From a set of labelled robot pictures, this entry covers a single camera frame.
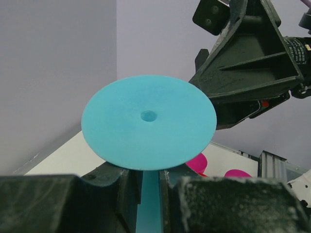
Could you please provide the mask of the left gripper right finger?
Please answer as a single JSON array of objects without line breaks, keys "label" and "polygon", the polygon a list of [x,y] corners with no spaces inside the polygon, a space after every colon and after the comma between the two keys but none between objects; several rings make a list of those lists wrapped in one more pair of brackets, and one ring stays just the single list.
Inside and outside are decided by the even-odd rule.
[{"label": "left gripper right finger", "polygon": [[282,181],[206,178],[186,167],[159,173],[166,233],[308,233],[306,213]]}]

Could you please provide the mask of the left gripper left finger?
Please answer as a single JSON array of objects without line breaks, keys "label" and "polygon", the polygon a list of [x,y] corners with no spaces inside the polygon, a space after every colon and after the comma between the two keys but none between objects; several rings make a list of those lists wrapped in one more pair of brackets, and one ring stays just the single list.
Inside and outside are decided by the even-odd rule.
[{"label": "left gripper left finger", "polygon": [[141,172],[104,163],[76,175],[2,176],[3,233],[133,233]]}]

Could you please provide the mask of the blue wine glass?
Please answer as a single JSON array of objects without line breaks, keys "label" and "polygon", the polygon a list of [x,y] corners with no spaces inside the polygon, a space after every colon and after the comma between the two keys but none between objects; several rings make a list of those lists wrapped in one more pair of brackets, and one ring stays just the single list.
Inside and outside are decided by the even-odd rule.
[{"label": "blue wine glass", "polygon": [[115,81],[87,103],[82,134],[96,155],[142,172],[136,232],[160,233],[159,171],[200,154],[215,133],[209,98],[194,85],[168,76]]}]

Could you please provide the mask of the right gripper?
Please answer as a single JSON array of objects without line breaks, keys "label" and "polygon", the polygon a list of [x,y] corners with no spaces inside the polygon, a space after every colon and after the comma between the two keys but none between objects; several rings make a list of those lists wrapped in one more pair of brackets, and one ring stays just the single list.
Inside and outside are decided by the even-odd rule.
[{"label": "right gripper", "polygon": [[212,102],[228,102],[214,106],[217,129],[256,118],[291,96],[310,97],[311,39],[284,40],[280,18],[268,0],[222,2],[229,7],[228,23],[190,80]]}]

